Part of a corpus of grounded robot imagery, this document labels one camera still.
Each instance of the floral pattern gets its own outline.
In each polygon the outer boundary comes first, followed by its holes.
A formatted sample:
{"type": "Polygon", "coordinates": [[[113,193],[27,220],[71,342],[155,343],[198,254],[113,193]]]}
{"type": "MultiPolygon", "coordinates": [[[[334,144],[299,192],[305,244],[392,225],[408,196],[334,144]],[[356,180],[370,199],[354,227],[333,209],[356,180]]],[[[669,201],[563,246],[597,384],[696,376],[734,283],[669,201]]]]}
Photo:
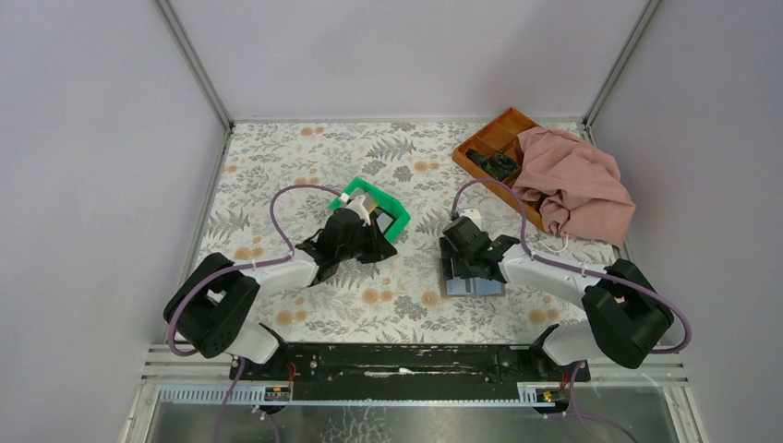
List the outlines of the floral pattern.
{"type": "MultiPolygon", "coordinates": [[[[342,189],[355,176],[396,196],[411,221],[395,241],[399,254],[375,264],[342,263],[323,284],[259,298],[249,319],[289,341],[528,343],[553,322],[584,312],[523,285],[486,298],[440,296],[438,236],[457,188],[471,177],[451,159],[479,123],[240,124],[235,128],[199,259],[219,251],[243,262],[278,257],[285,245],[269,205],[294,183],[342,189]]],[[[553,126],[578,134],[575,123],[553,126]]],[[[329,216],[332,195],[297,189],[275,212],[294,243],[329,216]]],[[[480,209],[491,235],[518,235],[519,215],[483,186],[465,191],[461,208],[480,209]]],[[[527,241],[560,248],[561,240],[529,226],[527,241]]],[[[572,239],[562,257],[609,263],[610,245],[572,239]]]]}

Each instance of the wooden tray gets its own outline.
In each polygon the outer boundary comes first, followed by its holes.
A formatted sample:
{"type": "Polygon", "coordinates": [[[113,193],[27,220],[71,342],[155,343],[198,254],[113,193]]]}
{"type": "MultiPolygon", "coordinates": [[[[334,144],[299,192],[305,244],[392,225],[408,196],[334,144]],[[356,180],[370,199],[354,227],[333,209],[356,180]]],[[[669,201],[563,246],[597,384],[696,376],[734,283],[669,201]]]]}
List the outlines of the wooden tray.
{"type": "MultiPolygon", "coordinates": [[[[454,161],[465,169],[469,174],[475,178],[491,178],[491,176],[484,172],[480,166],[473,163],[467,158],[468,150],[477,150],[486,156],[490,156],[497,151],[511,157],[517,164],[516,171],[509,177],[503,180],[503,183],[509,187],[513,186],[516,178],[519,176],[522,166],[522,149],[519,146],[519,138],[517,134],[523,132],[531,127],[538,126],[538,123],[527,118],[524,114],[520,113],[514,108],[509,108],[505,113],[501,114],[495,120],[489,122],[488,125],[481,128],[480,131],[475,133],[462,145],[454,150],[452,158],[454,161]]],[[[495,193],[498,197],[502,198],[509,206],[519,212],[516,206],[516,200],[509,195],[509,192],[502,187],[494,184],[483,184],[490,191],[495,193]]],[[[523,202],[524,216],[527,220],[535,225],[536,228],[541,231],[544,229],[544,222],[541,220],[541,214],[538,213],[540,202],[531,204],[531,202],[523,202]]]]}

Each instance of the green object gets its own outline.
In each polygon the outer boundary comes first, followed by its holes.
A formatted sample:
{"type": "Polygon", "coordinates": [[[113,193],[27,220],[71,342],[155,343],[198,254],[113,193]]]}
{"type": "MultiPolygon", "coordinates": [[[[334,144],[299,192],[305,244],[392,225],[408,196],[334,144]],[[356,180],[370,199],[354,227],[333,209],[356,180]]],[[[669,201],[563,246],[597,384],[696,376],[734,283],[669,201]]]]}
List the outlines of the green object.
{"type": "MultiPolygon", "coordinates": [[[[386,238],[386,240],[389,241],[389,243],[393,243],[394,239],[396,239],[397,236],[403,231],[405,225],[408,224],[409,221],[411,221],[411,216],[408,214],[408,211],[405,210],[403,204],[400,203],[400,200],[390,196],[389,194],[386,194],[385,192],[381,191],[380,189],[376,188],[375,186],[369,184],[368,182],[362,180],[359,177],[356,177],[353,180],[351,180],[351,183],[349,183],[348,186],[346,186],[345,189],[343,190],[343,194],[347,196],[351,196],[355,193],[356,190],[363,191],[365,194],[372,197],[372,199],[375,200],[375,202],[378,204],[379,208],[386,211],[389,215],[391,215],[394,218],[394,222],[391,224],[389,229],[387,229],[386,232],[383,234],[383,236],[386,238]]],[[[336,198],[329,205],[329,209],[336,210],[344,205],[345,202],[343,202],[339,198],[336,198]]]]}

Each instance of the crumpled pink fabric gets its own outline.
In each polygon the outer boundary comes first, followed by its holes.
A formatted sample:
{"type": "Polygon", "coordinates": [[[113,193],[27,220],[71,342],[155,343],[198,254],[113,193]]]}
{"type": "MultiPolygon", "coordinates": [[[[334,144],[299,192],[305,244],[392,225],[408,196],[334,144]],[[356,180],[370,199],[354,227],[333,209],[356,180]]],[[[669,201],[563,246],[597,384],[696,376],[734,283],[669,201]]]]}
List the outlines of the crumpled pink fabric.
{"type": "Polygon", "coordinates": [[[636,205],[620,183],[614,157],[559,129],[534,127],[519,136],[524,153],[513,191],[539,201],[550,233],[621,246],[636,205]]]}

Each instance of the gray wall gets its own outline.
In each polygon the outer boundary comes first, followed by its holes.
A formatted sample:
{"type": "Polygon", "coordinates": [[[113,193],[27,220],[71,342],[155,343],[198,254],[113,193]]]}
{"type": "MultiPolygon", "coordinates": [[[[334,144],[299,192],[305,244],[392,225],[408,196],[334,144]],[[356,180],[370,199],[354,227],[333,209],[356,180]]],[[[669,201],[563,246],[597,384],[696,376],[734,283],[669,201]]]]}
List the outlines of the gray wall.
{"type": "Polygon", "coordinates": [[[0,6],[0,441],[115,441],[222,133],[149,1],[0,6]]]}
{"type": "Polygon", "coordinates": [[[780,441],[783,4],[663,5],[599,116],[642,269],[690,316],[713,443],[780,441]]]}
{"type": "Polygon", "coordinates": [[[644,0],[175,0],[237,119],[582,115],[644,0]]]}

